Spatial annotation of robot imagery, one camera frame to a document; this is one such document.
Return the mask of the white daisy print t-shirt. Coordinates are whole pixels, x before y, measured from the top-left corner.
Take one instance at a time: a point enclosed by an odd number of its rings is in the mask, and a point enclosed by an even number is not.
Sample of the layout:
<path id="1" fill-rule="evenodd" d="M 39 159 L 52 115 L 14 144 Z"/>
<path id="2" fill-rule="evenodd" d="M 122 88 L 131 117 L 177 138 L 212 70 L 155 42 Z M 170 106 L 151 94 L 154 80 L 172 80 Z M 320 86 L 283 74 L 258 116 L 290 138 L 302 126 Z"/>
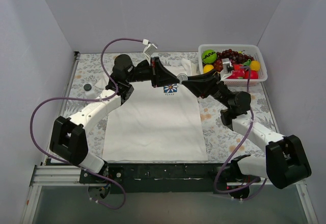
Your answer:
<path id="1" fill-rule="evenodd" d="M 106 161 L 207 161 L 197 98 L 183 85 L 134 91 L 109 113 L 102 158 Z"/>

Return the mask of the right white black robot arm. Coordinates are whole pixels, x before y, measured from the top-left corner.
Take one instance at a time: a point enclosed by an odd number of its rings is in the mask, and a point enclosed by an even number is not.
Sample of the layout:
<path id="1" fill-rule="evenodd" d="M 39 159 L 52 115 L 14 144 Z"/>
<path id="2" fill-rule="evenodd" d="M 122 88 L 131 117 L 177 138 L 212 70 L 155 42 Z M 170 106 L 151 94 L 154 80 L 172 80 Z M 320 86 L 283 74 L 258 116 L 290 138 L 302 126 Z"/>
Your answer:
<path id="1" fill-rule="evenodd" d="M 236 158 L 230 155 L 222 166 L 230 166 L 234 181 L 242 182 L 252 175 L 269 179 L 276 188 L 283 189 L 311 176 L 309 161 L 297 136 L 284 136 L 254 122 L 249 92 L 230 90 L 220 74 L 214 71 L 189 76 L 181 84 L 196 97 L 211 96 L 224 105 L 225 109 L 220 112 L 222 124 L 264 152 L 262 159 L 251 155 Z"/>

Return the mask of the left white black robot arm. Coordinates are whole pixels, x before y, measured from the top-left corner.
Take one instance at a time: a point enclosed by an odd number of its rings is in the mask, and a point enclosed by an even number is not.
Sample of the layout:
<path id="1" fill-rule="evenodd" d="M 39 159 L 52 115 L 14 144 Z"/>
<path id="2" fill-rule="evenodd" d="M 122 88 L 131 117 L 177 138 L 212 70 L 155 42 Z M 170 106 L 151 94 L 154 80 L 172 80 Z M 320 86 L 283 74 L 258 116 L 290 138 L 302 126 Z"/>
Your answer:
<path id="1" fill-rule="evenodd" d="M 104 160 L 89 151 L 87 136 L 100 120 L 130 98 L 134 91 L 132 83 L 139 81 L 151 81 L 153 87 L 179 83 L 177 76 L 165 68 L 158 57 L 135 66 L 130 56 L 117 56 L 111 80 L 98 96 L 98 101 L 89 103 L 68 118 L 60 116 L 55 120 L 50 150 L 72 165 L 90 170 L 95 182 L 105 182 L 108 170 L 103 167 Z"/>

